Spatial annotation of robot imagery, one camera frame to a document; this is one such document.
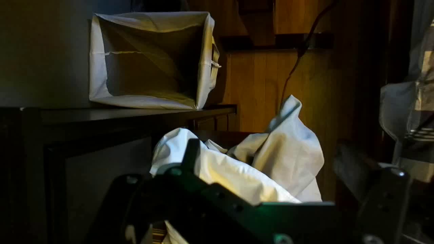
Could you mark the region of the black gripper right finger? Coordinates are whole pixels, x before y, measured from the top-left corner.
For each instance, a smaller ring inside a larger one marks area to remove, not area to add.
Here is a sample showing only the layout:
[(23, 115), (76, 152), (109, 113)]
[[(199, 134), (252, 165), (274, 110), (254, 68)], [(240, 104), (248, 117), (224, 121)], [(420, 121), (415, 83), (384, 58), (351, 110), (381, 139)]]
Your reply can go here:
[(334, 171), (358, 203), (355, 228), (362, 244), (400, 244), (411, 177), (369, 161), (351, 144), (340, 144)]

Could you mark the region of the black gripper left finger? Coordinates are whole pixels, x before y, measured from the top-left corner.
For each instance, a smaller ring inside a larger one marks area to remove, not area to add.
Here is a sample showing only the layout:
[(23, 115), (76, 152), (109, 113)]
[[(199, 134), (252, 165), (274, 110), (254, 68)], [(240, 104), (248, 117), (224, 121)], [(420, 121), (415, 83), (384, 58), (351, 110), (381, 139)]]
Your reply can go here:
[(138, 244), (151, 226), (168, 222), (190, 244), (224, 244), (236, 224), (220, 209), (227, 190), (194, 174), (199, 140), (190, 140), (179, 165), (155, 178), (121, 176), (107, 190), (85, 237), (85, 244)]

